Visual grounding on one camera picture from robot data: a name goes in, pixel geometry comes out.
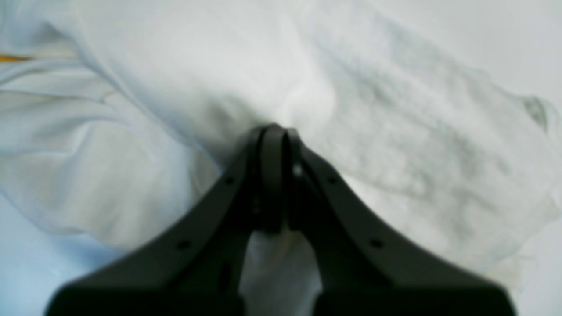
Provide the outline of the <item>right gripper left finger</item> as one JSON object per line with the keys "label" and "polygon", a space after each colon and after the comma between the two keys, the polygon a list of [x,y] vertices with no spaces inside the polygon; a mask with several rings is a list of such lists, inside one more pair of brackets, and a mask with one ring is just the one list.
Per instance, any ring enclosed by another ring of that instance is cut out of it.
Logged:
{"label": "right gripper left finger", "polygon": [[283,222],[285,129],[255,129],[204,198],[158,238],[56,293],[49,316],[242,316],[253,231]]}

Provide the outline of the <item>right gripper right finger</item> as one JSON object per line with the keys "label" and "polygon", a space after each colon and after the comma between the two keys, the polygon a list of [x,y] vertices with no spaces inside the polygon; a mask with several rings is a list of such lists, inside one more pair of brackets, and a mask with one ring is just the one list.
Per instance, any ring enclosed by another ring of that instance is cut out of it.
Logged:
{"label": "right gripper right finger", "polygon": [[285,133],[288,223],[321,275],[315,316],[513,316],[502,286],[424,250],[374,214],[335,168]]}

